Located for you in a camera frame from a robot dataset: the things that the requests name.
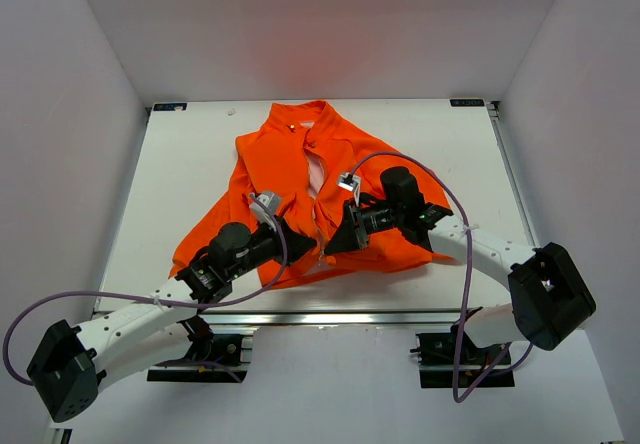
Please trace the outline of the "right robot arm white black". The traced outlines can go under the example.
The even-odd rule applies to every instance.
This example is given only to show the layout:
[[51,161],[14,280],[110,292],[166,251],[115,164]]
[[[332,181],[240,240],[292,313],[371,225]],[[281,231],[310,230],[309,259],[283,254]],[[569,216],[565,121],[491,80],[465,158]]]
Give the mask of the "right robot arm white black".
[[427,202],[405,167],[385,170],[380,181],[383,199],[344,203],[342,222],[325,252],[362,251],[373,235],[396,229],[410,245],[470,261],[507,289],[509,303],[474,310],[456,326],[451,348],[459,360],[475,362],[489,346],[508,342],[551,351],[595,313],[595,300],[564,247],[519,245],[470,229],[450,209]]

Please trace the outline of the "orange jacket with pink lining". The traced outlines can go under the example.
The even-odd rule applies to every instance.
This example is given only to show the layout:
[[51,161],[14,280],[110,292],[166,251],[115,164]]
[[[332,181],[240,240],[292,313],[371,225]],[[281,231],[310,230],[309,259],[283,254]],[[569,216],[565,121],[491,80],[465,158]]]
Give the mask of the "orange jacket with pink lining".
[[281,197],[279,215],[293,231],[314,238],[316,246],[286,270],[274,261],[260,266],[262,285],[284,289],[357,271],[401,272],[436,259],[436,254],[407,242],[397,229],[374,235],[364,250],[325,255],[349,197],[337,184],[345,171],[357,169],[362,191],[381,198],[381,173],[404,166],[416,177],[426,201],[448,204],[432,177],[398,158],[396,149],[384,141],[341,117],[328,102],[273,104],[260,129],[237,137],[235,145],[237,162],[228,189],[176,248],[172,275],[185,268],[223,225],[240,222],[255,229],[249,195],[264,191]]

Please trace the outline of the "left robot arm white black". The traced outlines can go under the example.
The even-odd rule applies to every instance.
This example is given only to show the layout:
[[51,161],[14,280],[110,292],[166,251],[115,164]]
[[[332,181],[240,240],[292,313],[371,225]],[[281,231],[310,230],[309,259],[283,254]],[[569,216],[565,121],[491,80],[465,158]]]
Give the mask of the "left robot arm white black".
[[128,304],[100,319],[70,326],[61,320],[45,332],[27,374],[56,423],[86,410],[109,385],[166,361],[199,363],[211,351],[212,333],[200,305],[220,302],[235,279],[274,261],[293,264],[316,242],[279,219],[255,231],[228,223],[190,263],[159,287],[148,303]]

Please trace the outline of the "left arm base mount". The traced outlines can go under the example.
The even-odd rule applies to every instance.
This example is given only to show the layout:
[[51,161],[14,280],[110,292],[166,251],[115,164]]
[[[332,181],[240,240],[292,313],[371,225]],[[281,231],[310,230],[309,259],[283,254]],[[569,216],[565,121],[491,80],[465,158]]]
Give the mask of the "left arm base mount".
[[199,316],[181,324],[187,331],[189,348],[181,358],[150,368],[148,382],[240,384],[244,381],[252,359],[252,331],[212,330]]

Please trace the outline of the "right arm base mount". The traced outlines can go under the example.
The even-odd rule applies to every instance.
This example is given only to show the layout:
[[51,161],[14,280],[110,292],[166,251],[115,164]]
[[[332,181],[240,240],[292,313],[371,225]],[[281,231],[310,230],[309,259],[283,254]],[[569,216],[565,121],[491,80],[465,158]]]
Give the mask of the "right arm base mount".
[[[455,336],[450,333],[419,333],[416,345],[409,351],[417,362],[420,386],[423,389],[451,389],[454,376]],[[459,366],[459,387],[466,389],[500,354],[503,347],[492,345],[476,348],[464,338]],[[511,356],[506,353],[499,364],[480,383],[480,388],[511,388],[515,379],[511,366]]]

